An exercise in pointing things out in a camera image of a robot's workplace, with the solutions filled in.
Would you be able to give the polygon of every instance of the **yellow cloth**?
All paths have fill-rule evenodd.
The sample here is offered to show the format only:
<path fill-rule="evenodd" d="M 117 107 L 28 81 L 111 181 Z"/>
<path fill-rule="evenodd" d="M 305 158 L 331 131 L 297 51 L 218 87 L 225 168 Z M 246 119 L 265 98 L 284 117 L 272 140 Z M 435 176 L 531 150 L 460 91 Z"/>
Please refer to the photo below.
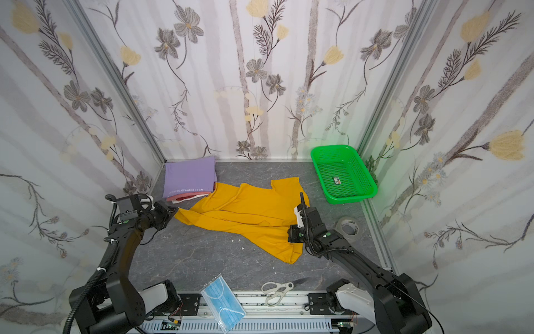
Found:
<path fill-rule="evenodd" d="M 207 230 L 236 233 L 287 263 L 295 263 L 302 244 L 287 241 L 287 229 L 296 223 L 294 208 L 304 192 L 298 177 L 272 180 L 272 189 L 217 183 L 215 191 L 191 210 L 180 209 L 175 218 Z M 309 205 L 308 196 L 304 200 Z"/>

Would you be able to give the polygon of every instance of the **wall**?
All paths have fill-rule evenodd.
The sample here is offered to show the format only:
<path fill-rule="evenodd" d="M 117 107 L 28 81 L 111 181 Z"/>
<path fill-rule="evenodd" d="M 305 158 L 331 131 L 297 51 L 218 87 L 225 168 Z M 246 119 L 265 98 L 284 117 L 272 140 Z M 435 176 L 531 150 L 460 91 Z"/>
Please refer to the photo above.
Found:
<path fill-rule="evenodd" d="M 168 159 L 243 160 L 357 146 L 420 3 L 81 2 Z"/>
<path fill-rule="evenodd" d="M 394 260 L 448 334 L 532 332 L 533 14 L 438 2 L 364 155 Z"/>
<path fill-rule="evenodd" d="M 116 196 L 159 169 L 60 1 L 0 4 L 0 332 L 60 332 Z"/>

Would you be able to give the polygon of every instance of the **white scissors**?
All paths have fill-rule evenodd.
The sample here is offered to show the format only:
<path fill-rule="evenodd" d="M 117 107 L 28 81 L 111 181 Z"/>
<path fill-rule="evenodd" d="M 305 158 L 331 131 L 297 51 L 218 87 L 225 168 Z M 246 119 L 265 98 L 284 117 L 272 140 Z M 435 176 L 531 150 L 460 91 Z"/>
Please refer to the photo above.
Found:
<path fill-rule="evenodd" d="M 304 281 L 306 281 L 306 278 L 297 279 L 295 281 L 295 284 L 299 284 Z M 268 284 L 274 285 L 275 288 L 264 290 L 265 286 Z M 287 283 L 267 282 L 263 284 L 262 292 L 268 295 L 267 298 L 265 299 L 265 304 L 269 307 L 274 307 L 278 305 L 282 301 L 282 298 L 286 295 L 286 293 L 288 293 L 295 287 L 295 284 L 293 284 L 293 282 L 287 282 Z M 276 297 L 278 297 L 278 300 L 274 304 L 270 304 L 269 300 L 272 300 Z"/>

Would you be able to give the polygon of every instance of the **blue face mask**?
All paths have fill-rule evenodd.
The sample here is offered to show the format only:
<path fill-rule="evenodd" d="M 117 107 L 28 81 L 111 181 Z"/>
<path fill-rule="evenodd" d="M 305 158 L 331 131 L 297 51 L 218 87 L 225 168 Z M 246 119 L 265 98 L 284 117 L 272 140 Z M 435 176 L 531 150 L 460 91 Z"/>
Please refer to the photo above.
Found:
<path fill-rule="evenodd" d="M 245 310 L 221 275 L 201 293 L 223 333 L 229 332 L 245 316 Z"/>

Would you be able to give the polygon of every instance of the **folded clothes stack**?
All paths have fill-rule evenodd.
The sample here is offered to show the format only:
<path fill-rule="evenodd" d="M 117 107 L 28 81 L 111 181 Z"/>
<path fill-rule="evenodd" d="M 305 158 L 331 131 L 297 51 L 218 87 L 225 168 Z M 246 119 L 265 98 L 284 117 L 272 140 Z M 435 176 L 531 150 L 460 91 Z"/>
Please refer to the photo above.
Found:
<path fill-rule="evenodd" d="M 163 197 L 172 203 L 207 196 L 215 189 L 215 157 L 165 164 Z"/>

